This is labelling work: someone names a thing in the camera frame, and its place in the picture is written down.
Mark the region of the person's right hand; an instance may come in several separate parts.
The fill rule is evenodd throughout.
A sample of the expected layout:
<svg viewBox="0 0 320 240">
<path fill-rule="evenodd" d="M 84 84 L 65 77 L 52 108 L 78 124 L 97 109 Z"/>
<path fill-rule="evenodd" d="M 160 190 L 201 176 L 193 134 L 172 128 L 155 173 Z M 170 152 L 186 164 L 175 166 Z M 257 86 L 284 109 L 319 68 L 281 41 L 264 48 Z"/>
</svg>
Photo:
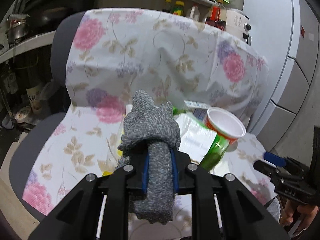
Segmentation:
<svg viewBox="0 0 320 240">
<path fill-rule="evenodd" d="M 289 230 L 289 239 L 319 239 L 319 200 L 305 205 L 288 200 L 280 225 Z"/>
</svg>

